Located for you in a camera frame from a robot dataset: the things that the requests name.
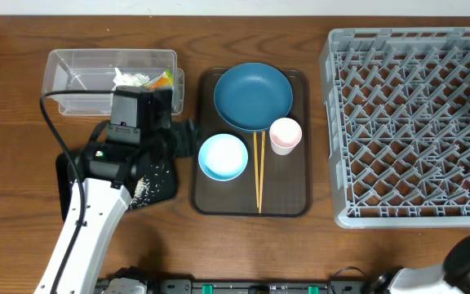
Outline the yellow green snack wrapper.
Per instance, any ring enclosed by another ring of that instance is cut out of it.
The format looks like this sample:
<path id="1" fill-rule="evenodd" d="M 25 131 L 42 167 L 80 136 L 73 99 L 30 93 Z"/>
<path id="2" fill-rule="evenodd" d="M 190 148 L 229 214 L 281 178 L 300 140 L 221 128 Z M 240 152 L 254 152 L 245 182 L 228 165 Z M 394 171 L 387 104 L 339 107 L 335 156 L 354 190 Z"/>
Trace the yellow green snack wrapper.
<path id="1" fill-rule="evenodd" d="M 159 77 L 145 83 L 143 87 L 149 89 L 150 91 L 156 91 L 157 89 L 169 88 L 173 85 L 173 73 L 167 69 Z"/>

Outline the white napkin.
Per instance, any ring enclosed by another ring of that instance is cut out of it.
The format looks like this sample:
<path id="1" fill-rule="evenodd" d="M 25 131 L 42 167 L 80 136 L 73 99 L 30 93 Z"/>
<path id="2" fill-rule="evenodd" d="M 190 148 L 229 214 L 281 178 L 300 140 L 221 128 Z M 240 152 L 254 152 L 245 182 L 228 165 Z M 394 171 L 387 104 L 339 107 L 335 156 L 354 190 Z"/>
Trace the white napkin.
<path id="1" fill-rule="evenodd" d="M 150 82 L 150 77 L 141 73 L 123 73 L 119 68 L 115 68 L 116 76 L 113 79 L 115 87 L 141 87 Z"/>

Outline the light blue bowl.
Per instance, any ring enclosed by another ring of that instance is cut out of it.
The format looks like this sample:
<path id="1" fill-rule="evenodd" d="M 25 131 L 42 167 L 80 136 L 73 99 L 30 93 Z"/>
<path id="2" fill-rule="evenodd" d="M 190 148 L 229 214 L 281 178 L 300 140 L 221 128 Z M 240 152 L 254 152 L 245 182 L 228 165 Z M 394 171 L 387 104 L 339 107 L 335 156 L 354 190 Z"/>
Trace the light blue bowl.
<path id="1" fill-rule="evenodd" d="M 206 139 L 198 152 L 202 172 L 217 181 L 230 181 L 240 176 L 246 169 L 248 158 L 242 140 L 225 133 Z"/>

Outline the dark blue plate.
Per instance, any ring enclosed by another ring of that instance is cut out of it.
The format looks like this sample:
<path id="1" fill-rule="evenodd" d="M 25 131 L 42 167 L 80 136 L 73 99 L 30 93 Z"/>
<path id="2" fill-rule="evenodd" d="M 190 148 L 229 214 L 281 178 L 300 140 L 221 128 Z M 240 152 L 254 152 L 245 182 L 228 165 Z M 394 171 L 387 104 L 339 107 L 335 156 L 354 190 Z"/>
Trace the dark blue plate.
<path id="1" fill-rule="evenodd" d="M 285 117 L 294 102 L 292 86 L 279 69 L 263 63 L 244 63 L 228 69 L 215 85 L 219 116 L 241 131 L 267 131 Z"/>

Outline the pink cup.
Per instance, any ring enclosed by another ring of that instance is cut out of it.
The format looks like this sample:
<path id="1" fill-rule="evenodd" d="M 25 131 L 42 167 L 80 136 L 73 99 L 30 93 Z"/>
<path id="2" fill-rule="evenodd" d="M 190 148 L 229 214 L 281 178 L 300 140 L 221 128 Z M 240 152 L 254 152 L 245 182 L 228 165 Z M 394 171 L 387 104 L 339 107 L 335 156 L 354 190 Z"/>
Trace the pink cup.
<path id="1" fill-rule="evenodd" d="M 287 155 L 302 139 L 302 128 L 292 118 L 279 118 L 271 125 L 269 136 L 275 154 Z"/>

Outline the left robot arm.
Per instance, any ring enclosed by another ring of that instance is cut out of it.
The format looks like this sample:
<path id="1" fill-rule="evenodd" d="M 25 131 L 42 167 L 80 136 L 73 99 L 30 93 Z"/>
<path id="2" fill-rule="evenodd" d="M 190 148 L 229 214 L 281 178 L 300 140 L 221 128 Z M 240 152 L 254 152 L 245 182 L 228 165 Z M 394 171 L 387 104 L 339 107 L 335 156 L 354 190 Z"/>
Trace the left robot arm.
<path id="1" fill-rule="evenodd" d="M 95 126 L 86 145 L 71 151 L 51 121 L 46 99 L 42 116 L 62 149 L 69 197 L 64 226 L 38 293 L 91 293 L 110 240 L 125 212 L 176 196 L 175 159 L 192 155 L 197 132 L 192 122 L 172 122 L 173 91 L 120 86 L 106 92 L 112 116 Z"/>

